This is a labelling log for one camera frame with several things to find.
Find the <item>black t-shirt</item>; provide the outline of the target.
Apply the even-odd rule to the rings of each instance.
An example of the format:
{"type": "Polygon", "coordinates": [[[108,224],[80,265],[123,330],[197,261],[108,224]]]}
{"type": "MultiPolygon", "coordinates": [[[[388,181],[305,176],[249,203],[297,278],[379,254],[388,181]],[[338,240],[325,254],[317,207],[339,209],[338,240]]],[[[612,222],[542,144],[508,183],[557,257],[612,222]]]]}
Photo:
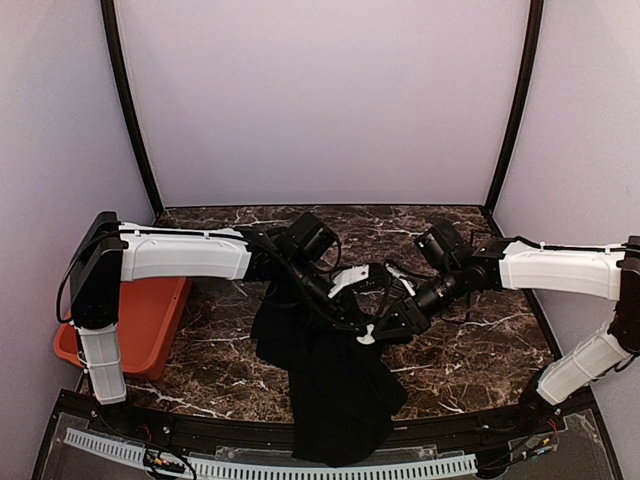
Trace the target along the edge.
{"type": "MultiPolygon", "coordinates": [[[[288,374],[294,422],[309,410],[343,415],[367,425],[392,420],[408,398],[381,360],[377,345],[362,345],[347,333],[320,324],[317,315],[285,287],[267,287],[251,330],[256,355],[288,374]]],[[[298,460],[344,467],[379,447],[293,447],[298,460]]]]}

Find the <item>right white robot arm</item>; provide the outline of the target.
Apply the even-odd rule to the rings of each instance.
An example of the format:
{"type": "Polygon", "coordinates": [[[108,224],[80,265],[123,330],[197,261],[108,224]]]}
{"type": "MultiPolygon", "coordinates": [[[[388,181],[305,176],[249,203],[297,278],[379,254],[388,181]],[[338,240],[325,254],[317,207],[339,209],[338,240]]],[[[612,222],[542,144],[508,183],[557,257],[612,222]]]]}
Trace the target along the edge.
{"type": "Polygon", "coordinates": [[[534,432],[549,410],[610,370],[639,355],[639,239],[621,244],[566,246],[524,237],[491,238],[475,247],[454,225],[438,220],[415,244],[436,276],[408,291],[385,312],[388,335],[426,331],[433,316],[475,291],[548,290],[615,302],[614,318],[570,353],[539,371],[510,413],[521,434],[534,432]]]}

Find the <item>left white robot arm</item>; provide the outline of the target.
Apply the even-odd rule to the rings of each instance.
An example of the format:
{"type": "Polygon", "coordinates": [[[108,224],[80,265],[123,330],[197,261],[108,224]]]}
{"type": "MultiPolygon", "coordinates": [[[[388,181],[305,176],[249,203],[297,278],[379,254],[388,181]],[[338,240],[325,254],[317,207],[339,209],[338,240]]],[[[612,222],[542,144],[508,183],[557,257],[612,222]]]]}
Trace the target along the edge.
{"type": "Polygon", "coordinates": [[[117,335],[120,288],[150,278],[211,277],[274,282],[295,295],[329,325],[355,331],[355,301],[347,291],[371,278],[371,266],[322,270],[317,263],[338,236],[306,212],[288,227],[239,226],[219,230],[156,228],[98,214],[72,256],[57,294],[70,298],[61,324],[72,324],[80,363],[88,372],[101,417],[120,436],[141,427],[140,412],[126,401],[117,335]]]}

